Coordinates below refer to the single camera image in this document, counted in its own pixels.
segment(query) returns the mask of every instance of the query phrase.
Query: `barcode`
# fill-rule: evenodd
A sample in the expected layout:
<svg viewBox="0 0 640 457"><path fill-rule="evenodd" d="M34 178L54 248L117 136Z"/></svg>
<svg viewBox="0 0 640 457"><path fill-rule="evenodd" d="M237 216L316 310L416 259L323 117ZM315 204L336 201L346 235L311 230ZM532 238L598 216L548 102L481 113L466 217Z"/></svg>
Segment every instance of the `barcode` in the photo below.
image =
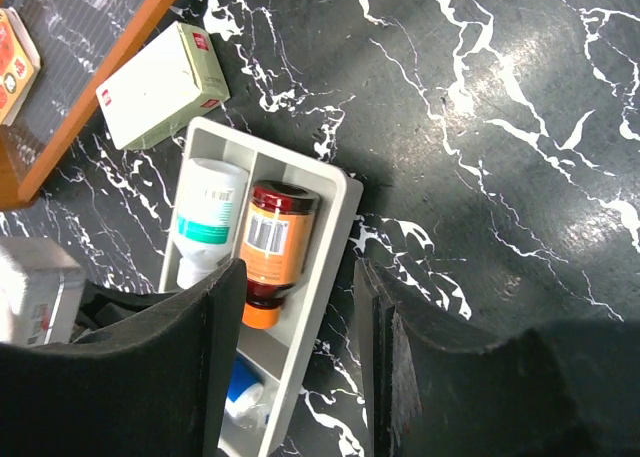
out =
<svg viewBox="0 0 640 457"><path fill-rule="evenodd" d="M205 189L204 196L211 200L220 200L222 202L231 202L233 198L233 189L231 190L213 190Z"/></svg>
<svg viewBox="0 0 640 457"><path fill-rule="evenodd" d="M245 241L251 247L263 252L282 255L288 232L289 222L265 219L253 214Z"/></svg>

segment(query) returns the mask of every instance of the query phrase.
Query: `white plastic tray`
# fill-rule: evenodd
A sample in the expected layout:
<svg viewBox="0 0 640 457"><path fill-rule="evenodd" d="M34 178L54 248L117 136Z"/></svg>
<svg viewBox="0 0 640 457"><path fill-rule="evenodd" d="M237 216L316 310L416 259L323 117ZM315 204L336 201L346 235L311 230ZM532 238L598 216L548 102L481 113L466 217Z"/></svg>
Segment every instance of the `white plastic tray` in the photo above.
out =
<svg viewBox="0 0 640 457"><path fill-rule="evenodd" d="M245 205L234 236L236 256L240 247L238 236L244 235L247 196L255 181L281 180L313 190L322 198L304 275L288 294L278 324L266 331L244 325L240 329L238 351L262 377L267 389L275 392L275 401L269 423L261 432L237 427L225 416L219 446L231 457L267 457L282 443L289 427L362 196L362 184L347 177L337 167L202 117L193 119L187 131L183 162L193 157L223 160L249 171ZM180 179L176 202L180 201L182 185ZM173 244L175 221L174 209L162 265L160 292L177 289L180 253Z"/></svg>

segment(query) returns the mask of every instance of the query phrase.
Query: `wooden frame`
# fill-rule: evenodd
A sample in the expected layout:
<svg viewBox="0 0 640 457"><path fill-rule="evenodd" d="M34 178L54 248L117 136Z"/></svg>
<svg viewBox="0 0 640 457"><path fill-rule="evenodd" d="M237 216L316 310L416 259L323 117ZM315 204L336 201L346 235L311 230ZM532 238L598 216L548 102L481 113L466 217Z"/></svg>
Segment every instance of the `wooden frame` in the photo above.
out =
<svg viewBox="0 0 640 457"><path fill-rule="evenodd" d="M127 28L94 73L80 97L78 97L47 147L38 157L24 180L17 184L17 192L12 190L15 186L12 182L16 181L16 176L13 175L13 181L11 181L7 175L10 169L6 169L6 166L3 166L7 156L6 149L1 148L2 144L0 143L0 210L25 207L33 202L40 186L97 109L96 88L133 57L174 1L144 0Z"/></svg>

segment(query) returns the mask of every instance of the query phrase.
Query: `cardboard box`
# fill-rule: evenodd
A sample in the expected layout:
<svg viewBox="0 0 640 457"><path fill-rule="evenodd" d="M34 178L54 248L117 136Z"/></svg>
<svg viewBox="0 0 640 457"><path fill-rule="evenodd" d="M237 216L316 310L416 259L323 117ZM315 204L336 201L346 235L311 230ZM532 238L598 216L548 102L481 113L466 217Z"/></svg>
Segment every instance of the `cardboard box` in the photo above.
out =
<svg viewBox="0 0 640 457"><path fill-rule="evenodd" d="M18 13L0 9L0 124L13 124L39 71L40 54Z"/></svg>
<svg viewBox="0 0 640 457"><path fill-rule="evenodd" d="M229 99L211 39L174 22L96 90L118 149L149 149Z"/></svg>
<svg viewBox="0 0 640 457"><path fill-rule="evenodd" d="M0 237L0 342L69 342L84 286L82 267L53 240Z"/></svg>

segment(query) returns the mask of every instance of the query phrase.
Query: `small white bottle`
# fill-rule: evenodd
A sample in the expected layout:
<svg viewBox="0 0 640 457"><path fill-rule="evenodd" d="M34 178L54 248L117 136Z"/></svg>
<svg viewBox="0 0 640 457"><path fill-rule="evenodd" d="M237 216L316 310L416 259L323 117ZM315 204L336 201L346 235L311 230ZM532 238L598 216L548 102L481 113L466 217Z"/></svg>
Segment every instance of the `small white bottle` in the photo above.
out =
<svg viewBox="0 0 640 457"><path fill-rule="evenodd" d="M185 163L174 242L182 254L177 283L189 289L233 250L249 173L227 162L194 158Z"/></svg>
<svg viewBox="0 0 640 457"><path fill-rule="evenodd" d="M231 371L224 410L236 423L246 417L254 417L258 423L258 403L264 393L264 385L258 380L241 357L236 356Z"/></svg>

